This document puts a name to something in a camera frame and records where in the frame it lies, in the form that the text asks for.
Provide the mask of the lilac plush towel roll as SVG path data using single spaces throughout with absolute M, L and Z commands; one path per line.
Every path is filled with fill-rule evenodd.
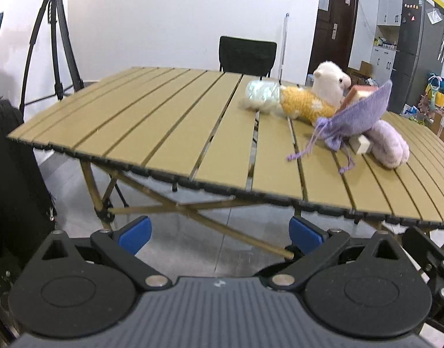
M 395 169 L 409 160 L 408 143 L 390 123 L 380 119 L 364 135 L 372 144 L 371 154 L 382 166 Z

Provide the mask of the purple linen drawstring bag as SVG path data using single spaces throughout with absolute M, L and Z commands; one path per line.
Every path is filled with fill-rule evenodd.
M 331 118 L 319 117 L 306 148 L 302 152 L 287 155 L 286 159 L 292 161 L 301 158 L 311 152 L 317 140 L 322 140 L 330 150 L 337 152 L 342 148 L 345 152 L 348 165 L 341 167 L 339 174 L 351 170 L 355 163 L 344 140 L 367 132 L 379 121 L 387 109 L 391 90 L 392 81 L 388 80 L 369 97 L 344 108 Z

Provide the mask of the black suitcase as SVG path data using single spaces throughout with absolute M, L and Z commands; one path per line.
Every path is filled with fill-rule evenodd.
M 25 266 L 54 230 L 57 212 L 33 148 L 8 138 L 22 123 L 20 111 L 0 99 L 0 252 Z

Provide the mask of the white foam wedge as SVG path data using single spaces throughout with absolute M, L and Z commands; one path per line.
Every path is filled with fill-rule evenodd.
M 368 154 L 373 147 L 372 142 L 364 134 L 350 137 L 349 145 L 356 155 Z

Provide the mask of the folding camping table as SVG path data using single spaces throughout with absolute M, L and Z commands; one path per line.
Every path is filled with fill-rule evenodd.
M 10 138 L 78 159 L 98 218 L 176 212 L 283 258 L 292 254 L 220 224 L 206 210 L 275 204 L 379 226 L 444 229 L 444 143 L 393 113 L 411 147 L 389 171 L 368 155 L 344 169 L 324 145 L 295 161 L 312 127 L 245 110 L 247 75 L 131 68 L 87 87 L 16 128 Z

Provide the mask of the large cardboard box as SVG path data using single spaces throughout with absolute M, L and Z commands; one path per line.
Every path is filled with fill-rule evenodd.
M 429 118 L 428 128 L 444 142 L 444 110 L 436 110 Z

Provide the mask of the alpaca plush toy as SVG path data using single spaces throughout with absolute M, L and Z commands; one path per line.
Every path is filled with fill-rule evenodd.
M 313 72 L 311 87 L 280 87 L 280 106 L 290 119 L 316 125 L 320 117 L 330 118 L 341 107 L 351 78 L 332 61 L 322 62 Z

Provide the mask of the green snack bag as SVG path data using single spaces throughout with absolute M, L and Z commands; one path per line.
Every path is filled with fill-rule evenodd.
M 420 124 L 425 123 L 425 115 L 414 105 L 409 106 L 408 104 L 405 104 L 401 115 L 406 119 L 417 121 Z

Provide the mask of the pink cream sponge cake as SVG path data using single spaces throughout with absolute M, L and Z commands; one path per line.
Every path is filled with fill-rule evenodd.
M 343 111 L 347 107 L 359 102 L 361 99 L 369 97 L 378 88 L 376 86 L 354 85 L 341 102 L 337 112 Z

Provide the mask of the iridescent white plastic bag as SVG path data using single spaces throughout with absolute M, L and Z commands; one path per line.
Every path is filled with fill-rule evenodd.
M 248 82 L 240 106 L 264 114 L 282 115 L 281 95 L 282 87 L 278 82 L 253 80 Z

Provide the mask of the black folding chair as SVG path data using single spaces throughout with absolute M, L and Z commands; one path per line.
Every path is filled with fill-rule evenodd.
M 219 62 L 221 72 L 270 77 L 275 64 L 276 42 L 221 36 Z

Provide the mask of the white cabinet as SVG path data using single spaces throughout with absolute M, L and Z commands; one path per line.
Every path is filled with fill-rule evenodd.
M 390 78 L 396 56 L 403 0 L 378 0 L 377 28 L 371 53 L 372 79 L 381 85 Z

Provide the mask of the dark brown door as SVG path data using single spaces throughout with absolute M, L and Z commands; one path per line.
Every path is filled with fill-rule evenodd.
M 308 73 L 323 61 L 349 67 L 359 0 L 319 0 Z

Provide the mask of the grey refrigerator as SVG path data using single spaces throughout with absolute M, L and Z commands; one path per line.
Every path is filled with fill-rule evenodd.
M 441 74 L 444 11 L 426 0 L 403 0 L 388 110 L 416 105 L 431 73 Z

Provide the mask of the white mop pole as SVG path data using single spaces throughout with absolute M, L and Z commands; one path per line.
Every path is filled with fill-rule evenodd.
M 283 21 L 283 27 L 282 27 L 282 46 L 281 46 L 281 53 L 280 53 L 280 65 L 279 65 L 279 69 L 278 69 L 278 79 L 280 81 L 282 80 L 284 66 L 285 66 L 289 17 L 290 17 L 290 14 L 286 13 L 286 15 L 284 17 L 284 21 Z

